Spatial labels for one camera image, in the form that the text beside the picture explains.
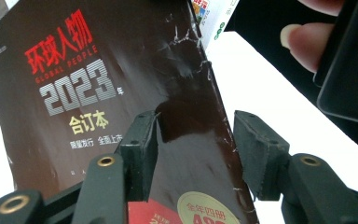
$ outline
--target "hand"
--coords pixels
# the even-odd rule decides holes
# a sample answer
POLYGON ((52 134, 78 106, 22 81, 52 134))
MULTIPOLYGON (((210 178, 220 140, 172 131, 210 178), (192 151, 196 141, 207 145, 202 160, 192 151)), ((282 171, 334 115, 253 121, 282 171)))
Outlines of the hand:
MULTIPOLYGON (((336 16, 344 0, 298 0, 304 5, 322 13, 336 16)), ((333 24, 307 23, 290 24, 281 30, 281 43, 309 71, 315 73, 319 67, 333 24)))

